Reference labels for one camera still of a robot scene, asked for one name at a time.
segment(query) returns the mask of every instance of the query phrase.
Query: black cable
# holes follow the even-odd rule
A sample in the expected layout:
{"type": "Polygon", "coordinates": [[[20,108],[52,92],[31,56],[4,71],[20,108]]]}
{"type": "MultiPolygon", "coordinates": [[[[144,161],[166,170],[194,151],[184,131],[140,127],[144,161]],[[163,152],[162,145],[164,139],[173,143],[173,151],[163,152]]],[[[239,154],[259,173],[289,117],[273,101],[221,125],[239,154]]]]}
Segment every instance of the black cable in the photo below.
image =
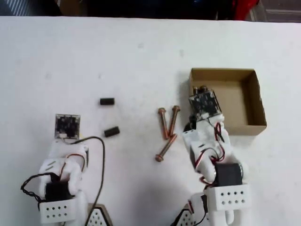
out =
{"type": "Polygon", "coordinates": [[[41,176],[47,176],[50,175],[51,176],[51,181],[57,179],[57,175],[55,173],[52,172],[48,172],[48,173],[40,173],[40,174],[36,174],[31,176],[30,178],[28,178],[26,181],[24,181],[24,183],[21,186],[21,190],[22,192],[24,192],[26,195],[29,195],[31,197],[34,197],[35,200],[38,202],[38,209],[40,210],[40,203],[41,202],[45,202],[45,199],[41,199],[37,194],[35,194],[35,192],[29,192],[25,189],[25,186],[34,178],[38,178],[41,176]]]}
{"type": "Polygon", "coordinates": [[[198,222],[198,223],[196,223],[194,226],[197,226],[197,225],[199,225],[200,223],[202,223],[202,222],[204,221],[205,217],[206,217],[206,213],[204,214],[204,216],[203,216],[203,218],[201,219],[201,221],[198,222]]]}
{"type": "Polygon", "coordinates": [[[75,145],[75,144],[79,144],[79,143],[84,142],[84,141],[89,140],[89,139],[98,139],[98,140],[101,141],[101,143],[102,143],[102,145],[103,145],[103,170],[102,170],[102,181],[101,181],[101,184],[100,184],[98,193],[97,193],[97,195],[96,195],[95,201],[94,201],[94,203],[93,203],[93,205],[92,205],[92,208],[91,208],[91,210],[90,210],[90,212],[89,212],[89,214],[88,214],[88,217],[87,217],[87,219],[86,219],[85,226],[88,226],[89,218],[90,218],[90,216],[92,215],[92,212],[93,212],[93,210],[94,210],[94,208],[95,208],[95,206],[96,206],[96,204],[97,204],[97,200],[98,200],[98,198],[99,198],[100,192],[101,192],[101,190],[102,190],[102,188],[103,188],[104,162],[105,162],[105,146],[104,146],[104,141],[103,141],[100,137],[91,136],[91,137],[86,137],[86,138],[83,138],[83,139],[80,139],[80,140],[76,140],[76,141],[74,141],[74,142],[72,142],[72,143],[68,143],[68,144],[70,144],[70,145],[75,145]]]}

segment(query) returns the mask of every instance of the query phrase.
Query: electronic component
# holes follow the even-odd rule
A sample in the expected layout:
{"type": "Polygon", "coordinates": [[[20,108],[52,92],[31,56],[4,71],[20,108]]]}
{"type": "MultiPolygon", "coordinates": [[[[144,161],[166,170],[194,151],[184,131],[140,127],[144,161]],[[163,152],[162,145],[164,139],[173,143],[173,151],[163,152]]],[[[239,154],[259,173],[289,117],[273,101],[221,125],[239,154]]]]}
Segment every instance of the electronic component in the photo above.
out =
{"type": "Polygon", "coordinates": [[[216,164],[216,178],[214,186],[233,186],[242,185],[242,171],[237,163],[216,164]]]}
{"type": "Polygon", "coordinates": [[[114,135],[117,135],[120,133],[119,127],[115,126],[113,128],[107,129],[104,131],[104,136],[105,137],[112,137],[114,135]]]}
{"type": "Polygon", "coordinates": [[[211,118],[222,113],[213,90],[208,90],[207,87],[202,86],[199,88],[195,87],[193,92],[194,95],[189,97],[189,102],[197,121],[211,118]]]}
{"type": "Polygon", "coordinates": [[[114,105],[114,98],[100,98],[100,105],[114,105]]]}
{"type": "Polygon", "coordinates": [[[80,115],[57,114],[55,116],[55,138],[79,139],[80,115]]]}
{"type": "Polygon", "coordinates": [[[46,184],[45,198],[47,202],[72,199],[68,190],[68,181],[56,181],[46,184]]]}

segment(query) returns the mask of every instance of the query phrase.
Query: bolt head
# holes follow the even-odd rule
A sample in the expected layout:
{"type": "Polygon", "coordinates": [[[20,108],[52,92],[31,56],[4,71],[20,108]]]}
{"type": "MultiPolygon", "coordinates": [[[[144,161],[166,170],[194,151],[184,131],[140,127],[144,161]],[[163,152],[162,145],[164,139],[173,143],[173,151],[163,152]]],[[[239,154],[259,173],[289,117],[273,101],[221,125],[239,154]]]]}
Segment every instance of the bolt head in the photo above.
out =
{"type": "Polygon", "coordinates": [[[163,157],[161,155],[157,154],[156,157],[155,157],[155,160],[158,161],[158,162],[161,162],[164,159],[163,159],[163,157]]]}
{"type": "Polygon", "coordinates": [[[180,106],[175,105],[175,106],[173,107],[173,111],[179,112],[179,111],[180,111],[180,106]]]}
{"type": "Polygon", "coordinates": [[[166,112],[166,110],[163,107],[158,109],[158,114],[165,113],[165,112],[166,112]]]}

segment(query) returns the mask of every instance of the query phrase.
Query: robot finger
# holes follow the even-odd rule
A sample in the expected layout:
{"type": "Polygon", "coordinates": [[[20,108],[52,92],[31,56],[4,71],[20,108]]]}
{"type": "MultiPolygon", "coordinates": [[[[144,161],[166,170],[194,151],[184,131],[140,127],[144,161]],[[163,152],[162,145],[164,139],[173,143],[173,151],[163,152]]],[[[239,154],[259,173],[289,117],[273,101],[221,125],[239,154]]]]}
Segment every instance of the robot finger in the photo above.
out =
{"type": "Polygon", "coordinates": [[[205,153],[197,169],[205,177],[208,183],[213,183],[216,176],[215,167],[210,159],[210,155],[205,153]]]}

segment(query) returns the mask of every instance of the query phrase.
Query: white bracket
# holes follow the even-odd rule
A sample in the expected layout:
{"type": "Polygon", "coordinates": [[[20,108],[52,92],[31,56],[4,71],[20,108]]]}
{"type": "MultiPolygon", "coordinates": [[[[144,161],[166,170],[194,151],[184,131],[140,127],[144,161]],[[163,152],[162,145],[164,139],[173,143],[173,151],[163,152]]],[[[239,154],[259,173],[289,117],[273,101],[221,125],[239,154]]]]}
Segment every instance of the white bracket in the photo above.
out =
{"type": "Polygon", "coordinates": [[[58,223],[75,220],[76,200],[42,202],[40,204],[41,223],[58,223]]]}

